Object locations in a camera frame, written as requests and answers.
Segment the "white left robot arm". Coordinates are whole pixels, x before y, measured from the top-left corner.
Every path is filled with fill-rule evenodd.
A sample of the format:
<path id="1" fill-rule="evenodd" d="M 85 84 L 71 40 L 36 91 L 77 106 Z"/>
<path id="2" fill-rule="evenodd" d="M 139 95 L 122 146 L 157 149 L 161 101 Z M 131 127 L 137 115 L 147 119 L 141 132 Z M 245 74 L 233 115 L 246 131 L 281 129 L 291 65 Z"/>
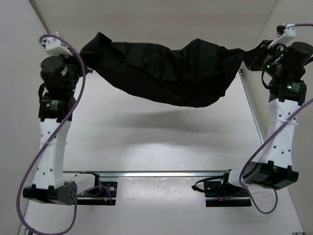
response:
<path id="1" fill-rule="evenodd" d="M 67 134 L 71 125 L 76 85 L 82 71 L 76 58 L 49 56 L 41 62 L 43 83 L 38 90 L 40 120 L 39 163 L 32 183 L 22 195 L 39 203 L 72 205 L 78 184 L 63 173 Z"/>

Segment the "black pleated skirt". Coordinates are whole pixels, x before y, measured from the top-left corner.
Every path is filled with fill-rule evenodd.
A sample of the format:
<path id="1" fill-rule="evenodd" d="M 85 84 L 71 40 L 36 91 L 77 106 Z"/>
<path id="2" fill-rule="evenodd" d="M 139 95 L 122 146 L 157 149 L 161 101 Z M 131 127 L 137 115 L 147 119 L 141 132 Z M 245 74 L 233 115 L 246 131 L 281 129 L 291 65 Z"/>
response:
<path id="1" fill-rule="evenodd" d="M 172 50 L 151 43 L 113 42 L 98 33 L 80 56 L 113 87 L 158 103 L 202 108 L 225 96 L 244 58 L 201 39 Z"/>

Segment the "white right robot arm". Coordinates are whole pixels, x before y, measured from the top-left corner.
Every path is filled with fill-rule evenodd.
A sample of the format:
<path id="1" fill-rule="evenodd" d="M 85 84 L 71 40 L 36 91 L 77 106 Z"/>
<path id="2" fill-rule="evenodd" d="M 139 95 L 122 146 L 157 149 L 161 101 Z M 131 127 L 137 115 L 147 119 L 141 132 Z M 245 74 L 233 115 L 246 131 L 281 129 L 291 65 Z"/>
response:
<path id="1" fill-rule="evenodd" d="M 271 77 L 263 86 L 269 91 L 269 126 L 265 142 L 241 170 L 229 170 L 219 184 L 221 194 L 231 196 L 237 187 L 259 186 L 280 190 L 298 180 L 292 169 L 291 149 L 298 113 L 308 105 L 307 86 L 301 79 L 313 54 L 313 47 L 304 42 L 270 45 L 262 41 L 245 53 L 244 64 L 250 71 Z"/>

